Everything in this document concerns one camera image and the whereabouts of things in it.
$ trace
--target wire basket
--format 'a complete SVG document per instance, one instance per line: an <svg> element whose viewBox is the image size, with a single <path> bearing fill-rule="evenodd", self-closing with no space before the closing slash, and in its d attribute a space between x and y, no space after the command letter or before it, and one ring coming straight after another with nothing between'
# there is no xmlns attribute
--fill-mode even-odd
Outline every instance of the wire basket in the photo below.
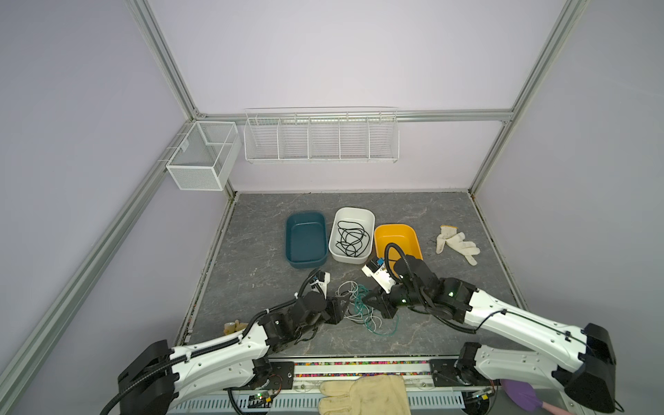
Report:
<svg viewBox="0 0 664 415"><path fill-rule="evenodd" d="M395 162L399 158L396 111L249 117L244 151L251 163Z"/></svg>
<svg viewBox="0 0 664 415"><path fill-rule="evenodd" d="M196 121L166 168L182 190L220 191L241 147L234 122Z"/></svg>

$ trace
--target blue bin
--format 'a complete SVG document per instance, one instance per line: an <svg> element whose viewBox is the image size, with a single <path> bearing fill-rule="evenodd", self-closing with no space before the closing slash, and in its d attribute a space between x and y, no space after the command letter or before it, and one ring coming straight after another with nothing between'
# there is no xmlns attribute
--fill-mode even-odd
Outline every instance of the blue bin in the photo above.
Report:
<svg viewBox="0 0 664 415"><path fill-rule="evenodd" d="M316 268L325 263L327 234L322 213L298 212L288 217L286 259L293 268Z"/></svg>

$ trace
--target yellow plastic tray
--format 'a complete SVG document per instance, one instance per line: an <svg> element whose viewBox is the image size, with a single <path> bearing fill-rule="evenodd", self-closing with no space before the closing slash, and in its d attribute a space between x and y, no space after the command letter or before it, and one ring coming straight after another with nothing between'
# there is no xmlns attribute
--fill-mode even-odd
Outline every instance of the yellow plastic tray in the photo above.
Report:
<svg viewBox="0 0 664 415"><path fill-rule="evenodd" d="M385 246L390 242L399 245L406 255L413 255L415 258L421 260L422 251L420 243L417 241L417 234L415 230L408 225L402 223L392 223L380 225L374 231L374 242L376 245L376 255L382 258L385 255ZM390 268L394 265L395 261L401 258L401 255L396 250L390 249L389 253Z"/></svg>

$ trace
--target purple spatula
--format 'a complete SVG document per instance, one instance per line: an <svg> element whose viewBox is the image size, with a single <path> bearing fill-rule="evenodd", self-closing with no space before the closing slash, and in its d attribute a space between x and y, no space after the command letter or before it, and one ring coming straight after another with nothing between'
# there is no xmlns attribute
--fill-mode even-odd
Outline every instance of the purple spatula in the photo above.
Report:
<svg viewBox="0 0 664 415"><path fill-rule="evenodd" d="M542 408L554 415L572 415L562 408L539 400L535 394L535 389L529 383L509 379L501 379L500 383L507 396L523 410L532 412L537 408Z"/></svg>

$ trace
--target mesh basket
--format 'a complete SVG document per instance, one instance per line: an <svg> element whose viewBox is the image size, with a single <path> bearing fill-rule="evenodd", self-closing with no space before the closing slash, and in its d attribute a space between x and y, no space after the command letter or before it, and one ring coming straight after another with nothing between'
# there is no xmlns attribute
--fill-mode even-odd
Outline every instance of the mesh basket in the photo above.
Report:
<svg viewBox="0 0 664 415"><path fill-rule="evenodd" d="M396 112L375 115L249 117L244 128L251 163L397 161Z"/></svg>
<svg viewBox="0 0 664 415"><path fill-rule="evenodd" d="M182 190L223 190L241 146L234 122L196 121L166 168Z"/></svg>

